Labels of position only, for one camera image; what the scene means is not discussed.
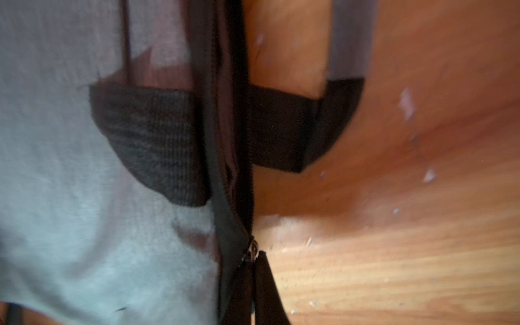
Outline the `grey laptop bag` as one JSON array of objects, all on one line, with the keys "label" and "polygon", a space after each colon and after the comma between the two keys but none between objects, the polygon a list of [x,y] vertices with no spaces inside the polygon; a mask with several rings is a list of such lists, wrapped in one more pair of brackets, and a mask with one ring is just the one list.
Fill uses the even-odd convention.
[{"label": "grey laptop bag", "polygon": [[332,10],[313,100],[250,83],[241,1],[2,1],[1,323],[219,324],[253,166],[302,172],[359,105],[376,2]]}]

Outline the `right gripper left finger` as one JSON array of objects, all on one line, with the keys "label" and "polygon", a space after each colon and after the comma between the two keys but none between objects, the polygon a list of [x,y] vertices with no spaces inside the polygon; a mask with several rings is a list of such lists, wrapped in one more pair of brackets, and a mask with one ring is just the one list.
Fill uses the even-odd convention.
[{"label": "right gripper left finger", "polygon": [[244,262],[232,278],[230,293],[223,305],[219,324],[250,325],[253,309],[253,267]]}]

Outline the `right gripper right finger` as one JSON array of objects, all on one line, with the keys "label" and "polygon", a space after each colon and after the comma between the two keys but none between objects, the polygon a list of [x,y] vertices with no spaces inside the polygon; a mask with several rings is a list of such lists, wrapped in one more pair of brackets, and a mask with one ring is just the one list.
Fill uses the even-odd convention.
[{"label": "right gripper right finger", "polygon": [[264,251],[260,251],[255,260],[253,280],[255,324],[290,325]]}]

